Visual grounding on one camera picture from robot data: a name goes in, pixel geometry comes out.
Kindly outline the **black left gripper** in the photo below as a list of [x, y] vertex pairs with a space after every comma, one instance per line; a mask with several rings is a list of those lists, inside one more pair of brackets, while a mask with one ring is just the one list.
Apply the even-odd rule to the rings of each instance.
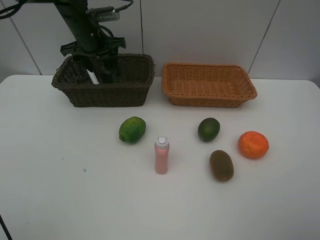
[[72, 55], [72, 59], [78, 65], [93, 73], [96, 68], [93, 60], [97, 57], [101, 60], [108, 59], [110, 76], [113, 82], [119, 81], [118, 51], [126, 48], [124, 37], [106, 35], [101, 29], [87, 36], [81, 36], [78, 40], [60, 47], [63, 56]]

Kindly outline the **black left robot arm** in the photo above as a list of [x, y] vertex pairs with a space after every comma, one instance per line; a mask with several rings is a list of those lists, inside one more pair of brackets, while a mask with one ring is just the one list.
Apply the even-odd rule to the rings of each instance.
[[118, 83], [118, 53], [119, 48], [126, 47], [126, 41], [98, 24], [98, 14], [108, 8], [88, 9], [86, 0], [59, 0], [54, 5], [75, 38], [74, 42], [61, 46], [62, 55], [72, 55], [78, 65], [100, 74], [102, 83]]

